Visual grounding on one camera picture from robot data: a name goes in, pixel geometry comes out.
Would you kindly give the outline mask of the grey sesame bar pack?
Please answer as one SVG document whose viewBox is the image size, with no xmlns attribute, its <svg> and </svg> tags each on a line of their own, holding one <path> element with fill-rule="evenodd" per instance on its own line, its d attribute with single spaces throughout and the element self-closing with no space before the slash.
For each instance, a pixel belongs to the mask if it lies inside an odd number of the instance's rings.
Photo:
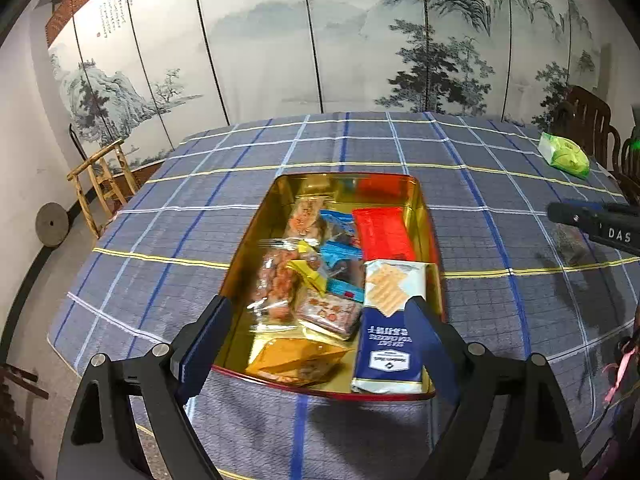
<svg viewBox="0 0 640 480">
<path fill-rule="evenodd" d="M 581 266 L 594 263 L 591 249 L 580 232 L 574 226 L 557 223 L 553 230 L 555 249 L 567 266 Z"/>
</svg>

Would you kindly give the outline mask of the blue white cracker pack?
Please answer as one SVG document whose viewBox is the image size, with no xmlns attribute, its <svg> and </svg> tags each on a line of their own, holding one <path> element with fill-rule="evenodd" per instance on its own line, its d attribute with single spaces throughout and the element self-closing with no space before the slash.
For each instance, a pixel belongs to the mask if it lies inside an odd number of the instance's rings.
<svg viewBox="0 0 640 480">
<path fill-rule="evenodd" d="M 423 372 L 405 322 L 406 302 L 426 296 L 426 264 L 366 263 L 358 349 L 350 388 L 372 394 L 420 394 Z"/>
</svg>

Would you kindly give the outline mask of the clear bag brown nuts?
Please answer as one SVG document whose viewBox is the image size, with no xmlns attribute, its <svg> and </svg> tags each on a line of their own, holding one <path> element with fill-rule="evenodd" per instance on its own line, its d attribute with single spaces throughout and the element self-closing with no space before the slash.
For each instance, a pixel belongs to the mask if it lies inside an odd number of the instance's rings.
<svg viewBox="0 0 640 480">
<path fill-rule="evenodd" d="M 292 260 L 305 261 L 312 270 L 320 266 L 318 252 L 302 238 L 262 240 L 266 248 L 259 267 L 252 301 L 247 311 L 252 316 L 252 333 L 294 330 L 294 300 L 300 277 L 290 269 Z"/>
</svg>

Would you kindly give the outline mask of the orange snack bag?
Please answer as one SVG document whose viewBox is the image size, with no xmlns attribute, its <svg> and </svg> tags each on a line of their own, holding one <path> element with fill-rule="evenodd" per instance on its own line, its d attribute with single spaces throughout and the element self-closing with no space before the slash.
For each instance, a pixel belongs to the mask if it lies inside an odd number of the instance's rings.
<svg viewBox="0 0 640 480">
<path fill-rule="evenodd" d="M 325 382 L 348 350 L 306 338 L 266 342 L 245 373 L 280 385 L 305 387 Z"/>
</svg>

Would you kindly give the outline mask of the pink red cake pack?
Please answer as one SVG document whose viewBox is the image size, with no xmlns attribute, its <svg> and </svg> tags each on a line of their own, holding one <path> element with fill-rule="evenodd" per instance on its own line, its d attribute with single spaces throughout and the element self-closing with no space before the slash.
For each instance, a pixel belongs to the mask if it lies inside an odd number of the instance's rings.
<svg viewBox="0 0 640 480">
<path fill-rule="evenodd" d="M 341 340 L 349 340 L 356 333 L 361 304 L 327 294 L 306 289 L 295 308 L 299 323 L 316 332 Z"/>
</svg>

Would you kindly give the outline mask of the red snack pack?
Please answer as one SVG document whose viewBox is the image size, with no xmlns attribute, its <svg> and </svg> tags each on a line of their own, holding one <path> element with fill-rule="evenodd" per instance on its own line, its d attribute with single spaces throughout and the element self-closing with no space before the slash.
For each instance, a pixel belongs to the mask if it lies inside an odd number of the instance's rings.
<svg viewBox="0 0 640 480">
<path fill-rule="evenodd" d="M 364 261 L 416 260 L 399 207 L 359 208 L 352 211 Z"/>
</svg>

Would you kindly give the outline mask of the yellow candy wrapper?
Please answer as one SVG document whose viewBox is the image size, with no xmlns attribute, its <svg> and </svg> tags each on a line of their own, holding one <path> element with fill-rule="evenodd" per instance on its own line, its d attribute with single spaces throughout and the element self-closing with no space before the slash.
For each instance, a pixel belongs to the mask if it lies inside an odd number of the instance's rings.
<svg viewBox="0 0 640 480">
<path fill-rule="evenodd" d="M 297 257 L 290 260 L 286 267 L 296 273 L 304 284 L 324 296 L 328 291 L 329 271 L 321 255 L 306 240 L 295 245 Z"/>
</svg>

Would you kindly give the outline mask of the clear bag orange snacks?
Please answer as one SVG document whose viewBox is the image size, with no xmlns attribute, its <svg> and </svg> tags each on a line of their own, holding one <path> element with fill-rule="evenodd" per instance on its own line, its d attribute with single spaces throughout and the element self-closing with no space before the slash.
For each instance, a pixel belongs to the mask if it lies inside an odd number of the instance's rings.
<svg viewBox="0 0 640 480">
<path fill-rule="evenodd" d="M 321 240 L 323 235 L 323 220 L 320 211 L 324 208 L 324 196 L 299 197 L 292 209 L 290 218 L 284 231 L 286 237 L 308 238 Z"/>
</svg>

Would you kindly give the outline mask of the dark wooden chair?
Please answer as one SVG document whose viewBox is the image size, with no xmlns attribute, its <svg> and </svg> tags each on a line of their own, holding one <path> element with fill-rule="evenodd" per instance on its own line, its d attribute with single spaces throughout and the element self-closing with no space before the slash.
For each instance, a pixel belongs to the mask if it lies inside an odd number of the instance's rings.
<svg viewBox="0 0 640 480">
<path fill-rule="evenodd" d="M 571 86 L 552 113 L 551 133 L 575 142 L 605 169 L 620 169 L 620 134 L 611 124 L 611 109 L 588 90 Z"/>
<path fill-rule="evenodd" d="M 620 175 L 618 182 L 628 203 L 639 205 L 639 126 L 634 126 L 630 137 L 624 142 L 620 154 Z"/>
</svg>

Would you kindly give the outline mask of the green tissue pack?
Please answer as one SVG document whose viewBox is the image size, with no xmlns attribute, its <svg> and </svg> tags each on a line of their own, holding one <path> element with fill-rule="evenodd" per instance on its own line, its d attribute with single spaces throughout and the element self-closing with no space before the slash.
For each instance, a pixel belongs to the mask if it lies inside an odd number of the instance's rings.
<svg viewBox="0 0 640 480">
<path fill-rule="evenodd" d="M 589 159 L 574 141 L 543 132 L 538 141 L 538 152 L 549 166 L 582 180 L 588 177 Z"/>
</svg>

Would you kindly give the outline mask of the blue plaid tablecloth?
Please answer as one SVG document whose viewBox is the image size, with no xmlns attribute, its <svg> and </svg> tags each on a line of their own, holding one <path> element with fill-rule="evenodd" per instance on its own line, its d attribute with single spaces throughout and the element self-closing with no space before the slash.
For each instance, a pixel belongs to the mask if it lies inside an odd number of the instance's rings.
<svg viewBox="0 0 640 480">
<path fill-rule="evenodd" d="M 297 171 L 408 174 L 434 221 L 452 324 L 503 356 L 544 354 L 588 457 L 639 426 L 639 378 L 611 406 L 605 370 L 631 330 L 639 263 L 592 245 L 552 247 L 552 200 L 620 200 L 600 168 L 564 176 L 538 130 L 485 117 L 345 113 L 277 118 L 190 136 L 107 228 L 48 335 L 76 373 L 171 340 L 221 292 L 275 178 Z M 445 427 L 440 401 L 344 401 L 208 375 L 186 406 L 228 479 L 410 479 Z"/>
</svg>

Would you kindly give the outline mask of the gold red tin box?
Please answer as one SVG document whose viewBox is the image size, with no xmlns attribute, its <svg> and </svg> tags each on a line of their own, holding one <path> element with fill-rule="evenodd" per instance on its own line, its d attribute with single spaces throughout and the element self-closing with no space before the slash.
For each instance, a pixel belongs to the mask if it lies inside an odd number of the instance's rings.
<svg viewBox="0 0 640 480">
<path fill-rule="evenodd" d="M 413 296 L 442 313 L 437 244 L 413 177 L 278 177 L 221 292 L 232 318 L 216 373 L 344 400 L 433 392 L 404 324 Z"/>
</svg>

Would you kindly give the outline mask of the blue cookie wrapper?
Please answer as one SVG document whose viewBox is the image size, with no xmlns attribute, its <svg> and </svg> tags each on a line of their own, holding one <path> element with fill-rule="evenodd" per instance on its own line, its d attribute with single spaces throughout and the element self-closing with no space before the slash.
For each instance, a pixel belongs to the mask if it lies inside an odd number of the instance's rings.
<svg viewBox="0 0 640 480">
<path fill-rule="evenodd" d="M 329 271 L 328 293 L 362 304 L 364 300 L 364 263 L 358 247 L 325 242 L 320 248 Z"/>
</svg>

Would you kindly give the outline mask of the blue wrapped cookie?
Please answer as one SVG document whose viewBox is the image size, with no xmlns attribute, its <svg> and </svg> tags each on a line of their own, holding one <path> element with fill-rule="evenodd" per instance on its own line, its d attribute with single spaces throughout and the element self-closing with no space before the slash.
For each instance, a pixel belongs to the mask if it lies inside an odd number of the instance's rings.
<svg viewBox="0 0 640 480">
<path fill-rule="evenodd" d="M 321 209 L 320 218 L 324 225 L 324 241 L 359 247 L 354 217 L 346 212 Z"/>
</svg>

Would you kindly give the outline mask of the round stone disc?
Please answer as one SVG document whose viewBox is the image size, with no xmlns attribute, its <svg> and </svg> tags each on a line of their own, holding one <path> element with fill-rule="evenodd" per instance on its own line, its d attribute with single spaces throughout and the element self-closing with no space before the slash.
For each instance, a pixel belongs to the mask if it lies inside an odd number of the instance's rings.
<svg viewBox="0 0 640 480">
<path fill-rule="evenodd" d="M 43 246 L 57 248 L 70 230 L 67 211 L 58 203 L 46 203 L 37 212 L 35 231 Z"/>
</svg>

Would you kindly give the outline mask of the bamboo chair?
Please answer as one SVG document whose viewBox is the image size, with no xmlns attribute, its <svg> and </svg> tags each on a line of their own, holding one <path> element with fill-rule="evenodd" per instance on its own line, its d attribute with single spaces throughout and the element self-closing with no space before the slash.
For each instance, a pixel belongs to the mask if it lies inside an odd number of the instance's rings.
<svg viewBox="0 0 640 480">
<path fill-rule="evenodd" d="M 132 174 L 126 155 L 122 150 L 122 144 L 124 144 L 122 139 L 108 144 L 105 148 L 101 148 L 92 154 L 82 164 L 70 170 L 66 176 L 66 179 L 74 185 L 81 213 L 85 218 L 91 234 L 96 240 L 101 237 L 105 228 L 111 223 L 115 215 L 114 210 L 107 201 L 111 200 L 114 204 L 119 203 L 120 206 L 125 206 L 126 203 L 128 203 L 128 198 L 134 196 L 139 189 L 138 181 Z M 118 162 L 126 185 L 129 188 L 128 195 L 122 192 L 112 173 L 111 167 L 108 166 L 106 156 L 109 154 L 114 154 L 116 157 L 116 162 Z M 93 191 L 96 192 L 96 198 L 106 213 L 107 220 L 104 224 L 99 224 L 94 220 L 88 198 L 80 182 L 80 177 L 83 174 L 88 174 Z"/>
</svg>

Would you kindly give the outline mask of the painted folding screen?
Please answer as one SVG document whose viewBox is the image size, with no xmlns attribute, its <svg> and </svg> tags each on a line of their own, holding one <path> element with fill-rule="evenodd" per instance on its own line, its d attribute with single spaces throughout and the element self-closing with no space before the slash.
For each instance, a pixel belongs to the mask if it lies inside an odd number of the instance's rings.
<svg viewBox="0 0 640 480">
<path fill-rule="evenodd" d="M 81 148 L 165 156 L 299 114 L 438 110 L 543 125 L 597 87 L 596 0 L 62 0 L 44 30 Z"/>
</svg>

